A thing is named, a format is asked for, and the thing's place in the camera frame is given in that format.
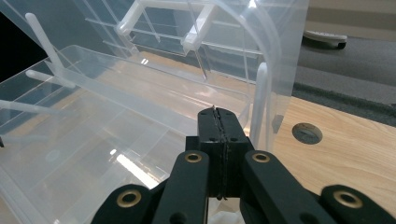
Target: clear plastic bin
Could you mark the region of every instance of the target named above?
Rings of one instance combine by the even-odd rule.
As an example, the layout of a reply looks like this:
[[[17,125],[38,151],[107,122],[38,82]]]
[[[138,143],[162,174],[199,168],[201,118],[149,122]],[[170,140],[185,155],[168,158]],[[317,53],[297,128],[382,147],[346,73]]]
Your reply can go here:
[[[89,221],[117,187],[165,180],[185,136],[196,135],[197,113],[212,105],[232,110],[255,147],[271,150],[306,8],[305,0],[0,2],[49,55],[0,84],[0,190],[10,209],[21,223]]]

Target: clear plastic lid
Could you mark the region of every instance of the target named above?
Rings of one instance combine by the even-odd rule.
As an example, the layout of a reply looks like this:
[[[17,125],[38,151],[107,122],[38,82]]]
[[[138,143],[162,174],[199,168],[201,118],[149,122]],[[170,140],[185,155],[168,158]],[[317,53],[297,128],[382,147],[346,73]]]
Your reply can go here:
[[[49,55],[0,85],[0,190],[23,223],[82,223],[115,188],[165,180],[212,105],[271,150],[307,1],[3,0],[0,9]]]

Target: wooden table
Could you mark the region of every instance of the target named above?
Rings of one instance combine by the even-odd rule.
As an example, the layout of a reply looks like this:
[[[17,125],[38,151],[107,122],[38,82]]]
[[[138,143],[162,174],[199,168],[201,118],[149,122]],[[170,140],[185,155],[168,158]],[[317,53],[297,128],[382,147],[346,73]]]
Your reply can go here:
[[[315,145],[296,140],[291,129],[301,122],[317,126],[322,140]],[[316,194],[325,186],[346,185],[396,217],[396,128],[292,98],[274,153]]]

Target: round hole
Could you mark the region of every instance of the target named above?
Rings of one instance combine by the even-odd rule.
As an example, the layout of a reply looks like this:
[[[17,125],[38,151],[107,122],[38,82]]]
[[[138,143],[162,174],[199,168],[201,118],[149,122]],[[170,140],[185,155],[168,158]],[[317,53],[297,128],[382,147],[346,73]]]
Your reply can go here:
[[[323,138],[320,129],[310,123],[296,124],[294,125],[291,132],[298,141],[308,145],[317,144]]]
[[[318,219],[308,213],[302,213],[300,214],[300,220],[304,223],[304,224],[319,224]]]
[[[333,194],[335,200],[343,206],[350,208],[360,208],[363,206],[363,202],[356,195],[349,193],[344,190],[338,190]]]
[[[253,155],[253,160],[257,162],[268,162],[270,158],[263,153],[256,153]]]
[[[185,224],[187,223],[187,217],[183,213],[174,213],[170,218],[169,222],[171,224]]]
[[[119,207],[129,208],[137,205],[142,199],[142,195],[135,189],[127,189],[117,198]]]
[[[202,159],[202,156],[196,153],[187,154],[185,157],[188,162],[198,162]]]
[[[126,202],[126,203],[131,203],[131,202],[133,202],[134,200],[136,200],[136,195],[134,195],[134,194],[125,195],[125,196],[122,198],[122,200],[123,200],[124,202]]]

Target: black object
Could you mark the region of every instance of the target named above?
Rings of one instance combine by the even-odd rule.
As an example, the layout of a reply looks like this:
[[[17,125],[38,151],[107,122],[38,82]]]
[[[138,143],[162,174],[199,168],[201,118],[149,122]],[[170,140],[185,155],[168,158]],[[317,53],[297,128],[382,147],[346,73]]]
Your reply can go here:
[[[337,48],[344,49],[346,46],[347,46],[347,43],[338,43]]]
[[[3,32],[0,41],[0,82],[30,67],[45,58],[46,52],[0,12],[0,27]]]
[[[271,153],[256,151],[234,113],[198,114],[198,136],[186,137],[170,177],[152,190],[127,185],[113,191],[92,223],[203,224],[208,197],[240,198],[247,224],[396,223],[355,189],[304,189]]]

